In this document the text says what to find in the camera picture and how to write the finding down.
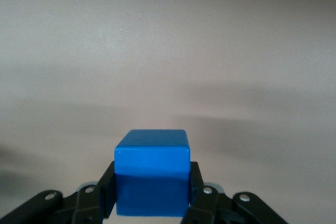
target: blue block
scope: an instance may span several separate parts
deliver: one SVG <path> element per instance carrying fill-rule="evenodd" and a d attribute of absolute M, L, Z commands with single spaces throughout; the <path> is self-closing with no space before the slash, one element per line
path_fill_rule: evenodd
<path fill-rule="evenodd" d="M 190 148 L 183 130 L 132 130 L 114 151 L 117 214 L 184 216 Z"/>

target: table surface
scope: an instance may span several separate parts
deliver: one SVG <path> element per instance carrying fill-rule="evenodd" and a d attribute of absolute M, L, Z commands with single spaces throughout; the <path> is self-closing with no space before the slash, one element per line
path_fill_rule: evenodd
<path fill-rule="evenodd" d="M 0 216 L 98 180 L 132 129 L 184 129 L 228 196 L 336 221 L 336 0 L 0 4 Z"/>

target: silver screw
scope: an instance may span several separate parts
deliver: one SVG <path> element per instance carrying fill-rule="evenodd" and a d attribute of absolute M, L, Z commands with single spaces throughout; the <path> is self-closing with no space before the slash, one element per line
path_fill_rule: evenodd
<path fill-rule="evenodd" d="M 212 194 L 212 189 L 211 189 L 210 187 L 204 187 L 204 188 L 203 188 L 203 192 L 204 192 L 205 194 Z"/>
<path fill-rule="evenodd" d="M 89 193 L 93 192 L 94 188 L 95 188 L 95 186 L 89 186 L 88 188 L 85 189 L 85 192 L 87 194 L 89 194 Z"/>
<path fill-rule="evenodd" d="M 248 197 L 246 194 L 239 195 L 239 198 L 240 198 L 241 201 L 244 201 L 244 202 L 249 202 L 250 201 L 250 197 Z"/>
<path fill-rule="evenodd" d="M 50 200 L 50 199 L 53 199 L 55 197 L 56 193 L 51 193 L 51 194 L 48 194 L 46 197 L 44 197 L 45 200 Z"/>

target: screw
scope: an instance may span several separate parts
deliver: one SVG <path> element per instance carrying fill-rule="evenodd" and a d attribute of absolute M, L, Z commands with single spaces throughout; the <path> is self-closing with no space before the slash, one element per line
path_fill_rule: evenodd
<path fill-rule="evenodd" d="M 239 198 L 240 198 L 241 201 L 244 201 L 244 202 L 249 202 L 250 201 L 250 197 L 248 197 L 246 194 L 239 195 Z"/>
<path fill-rule="evenodd" d="M 211 189 L 210 187 L 204 187 L 204 188 L 203 188 L 203 192 L 204 192 L 205 194 L 212 194 L 212 189 Z"/>
<path fill-rule="evenodd" d="M 95 186 L 89 186 L 88 188 L 85 189 L 85 192 L 87 194 L 89 194 L 89 193 L 93 192 L 94 188 L 95 188 Z"/>
<path fill-rule="evenodd" d="M 50 200 L 50 199 L 53 199 L 55 197 L 56 193 L 51 193 L 51 194 L 48 194 L 46 197 L 44 197 L 45 200 Z"/>

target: blue cube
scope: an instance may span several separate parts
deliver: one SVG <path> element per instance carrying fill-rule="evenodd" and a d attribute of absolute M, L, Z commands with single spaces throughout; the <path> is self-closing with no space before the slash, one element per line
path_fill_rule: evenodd
<path fill-rule="evenodd" d="M 132 130 L 114 151 L 117 214 L 184 216 L 190 148 L 183 130 Z"/>

